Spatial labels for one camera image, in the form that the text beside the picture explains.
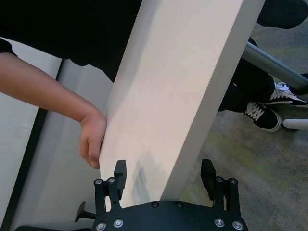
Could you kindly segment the person's right hand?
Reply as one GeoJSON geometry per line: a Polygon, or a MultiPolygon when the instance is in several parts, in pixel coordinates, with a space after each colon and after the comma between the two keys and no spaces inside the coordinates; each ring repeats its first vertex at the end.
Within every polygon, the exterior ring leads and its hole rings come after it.
{"type": "Polygon", "coordinates": [[[106,130],[106,119],[100,111],[86,115],[81,121],[80,156],[94,169],[99,169],[99,157],[106,130]]]}

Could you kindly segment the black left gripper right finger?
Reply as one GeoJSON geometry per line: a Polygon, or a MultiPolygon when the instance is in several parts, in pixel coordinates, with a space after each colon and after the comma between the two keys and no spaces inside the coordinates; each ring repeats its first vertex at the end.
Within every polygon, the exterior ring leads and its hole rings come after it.
{"type": "Polygon", "coordinates": [[[209,159],[202,160],[201,179],[214,208],[224,210],[224,199],[226,199],[227,211],[240,211],[237,179],[225,180],[223,177],[217,176],[214,165],[209,159]]]}

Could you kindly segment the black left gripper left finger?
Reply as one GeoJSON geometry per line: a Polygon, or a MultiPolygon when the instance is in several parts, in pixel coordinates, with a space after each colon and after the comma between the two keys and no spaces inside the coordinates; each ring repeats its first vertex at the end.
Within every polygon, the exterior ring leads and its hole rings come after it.
{"type": "Polygon", "coordinates": [[[107,180],[96,179],[94,181],[95,188],[95,212],[106,212],[106,197],[109,197],[111,211],[120,210],[122,207],[120,201],[122,199],[123,190],[127,179],[127,165],[125,160],[118,160],[114,169],[114,176],[107,180]]]}

